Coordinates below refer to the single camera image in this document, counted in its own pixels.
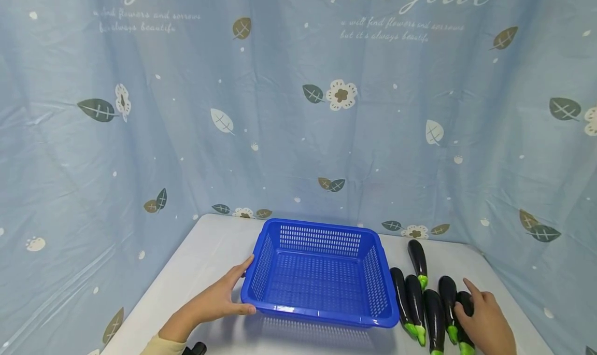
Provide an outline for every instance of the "purple eggplant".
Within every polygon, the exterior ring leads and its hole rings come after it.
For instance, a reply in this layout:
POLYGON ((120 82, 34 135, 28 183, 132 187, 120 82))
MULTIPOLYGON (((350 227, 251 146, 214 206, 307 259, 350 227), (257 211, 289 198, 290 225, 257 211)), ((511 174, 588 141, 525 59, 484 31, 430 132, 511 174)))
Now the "purple eggplant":
POLYGON ((439 280, 439 296, 442 299, 444 307, 444 317, 446 331, 449 340, 453 344, 458 344, 458 328, 456 328, 456 319, 454 315, 454 305, 456 304, 456 283, 449 276, 442 276, 439 280))
POLYGON ((413 320, 408 309, 408 300, 406 287, 404 285, 404 274, 400 268, 390 268, 390 275, 392 275, 392 281, 394 282, 394 288, 396 289, 396 300, 398 301, 398 309, 400 311, 400 323, 407 333, 413 338, 417 339, 417 329, 415 329, 413 320))
POLYGON ((437 292, 427 289, 423 292, 425 318, 429 333, 429 354, 444 354, 445 317, 442 299, 437 292))
POLYGON ((413 262, 413 267, 417 273, 417 279, 421 284, 421 289, 427 288, 427 259, 425 259, 425 252, 423 246, 417 240, 410 240, 408 242, 408 254, 413 262))
MULTIPOLYGON (((468 316, 472 316, 475 313, 475 308, 473 306, 473 300, 470 293, 458 292, 458 294, 456 294, 456 301, 460 302, 464 308, 464 313, 466 313, 468 316)), ((460 347, 460 355, 474 355, 475 344, 468 337, 458 319, 456 319, 456 328, 458 328, 458 346, 460 347)))
POLYGON ((415 330, 417 331, 417 340, 421 346, 427 342, 427 331, 425 330, 425 317, 423 309, 423 291, 421 283, 417 276, 409 274, 405 281, 407 291, 408 310, 411 314, 415 330))

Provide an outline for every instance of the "blue backdrop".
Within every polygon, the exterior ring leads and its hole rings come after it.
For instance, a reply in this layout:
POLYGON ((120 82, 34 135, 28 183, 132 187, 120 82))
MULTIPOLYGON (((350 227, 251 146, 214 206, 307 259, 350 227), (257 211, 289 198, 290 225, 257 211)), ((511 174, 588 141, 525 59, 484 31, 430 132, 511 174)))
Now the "blue backdrop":
POLYGON ((595 1, 0 0, 0 354, 98 354, 219 212, 472 244, 593 355, 595 1))

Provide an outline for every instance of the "blue plastic basket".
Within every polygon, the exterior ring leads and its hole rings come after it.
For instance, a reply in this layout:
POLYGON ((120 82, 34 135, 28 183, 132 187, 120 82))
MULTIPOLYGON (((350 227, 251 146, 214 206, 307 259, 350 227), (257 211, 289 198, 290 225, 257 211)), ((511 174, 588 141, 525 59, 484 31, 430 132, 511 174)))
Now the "blue plastic basket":
POLYGON ((240 293, 264 314, 370 328, 400 314, 377 233, 352 226, 270 219, 240 293))

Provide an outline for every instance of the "hand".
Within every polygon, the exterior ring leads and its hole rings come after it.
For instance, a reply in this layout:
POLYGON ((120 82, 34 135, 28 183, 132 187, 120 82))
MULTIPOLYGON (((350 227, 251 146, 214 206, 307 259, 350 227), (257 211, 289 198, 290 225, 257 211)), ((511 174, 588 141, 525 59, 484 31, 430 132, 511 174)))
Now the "hand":
POLYGON ((458 302, 454 313, 466 334, 485 355, 516 355, 516 342, 512 329, 506 321, 495 296, 480 292, 472 282, 464 279, 471 291, 475 312, 468 316, 458 302))
POLYGON ((173 342, 185 343, 190 332, 197 325, 230 315, 253 315, 256 309, 251 304, 232 303, 232 289, 251 265, 254 256, 243 264, 233 267, 211 287, 188 301, 170 317, 162 327, 159 336, 173 342))

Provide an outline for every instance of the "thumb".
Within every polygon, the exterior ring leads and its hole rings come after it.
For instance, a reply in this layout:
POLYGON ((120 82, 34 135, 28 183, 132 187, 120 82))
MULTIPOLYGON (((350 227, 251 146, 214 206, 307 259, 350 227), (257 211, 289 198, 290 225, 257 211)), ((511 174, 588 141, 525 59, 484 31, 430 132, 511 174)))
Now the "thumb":
POLYGON ((257 309, 252 304, 233 304, 231 311, 233 315, 255 315, 257 309))
POLYGON ((464 331, 468 331, 468 328, 471 328, 473 324, 473 319, 471 316, 468 316, 466 312, 464 312, 464 307, 462 307, 460 302, 456 302, 456 305, 454 306, 454 313, 456 314, 456 318, 463 327, 464 331))

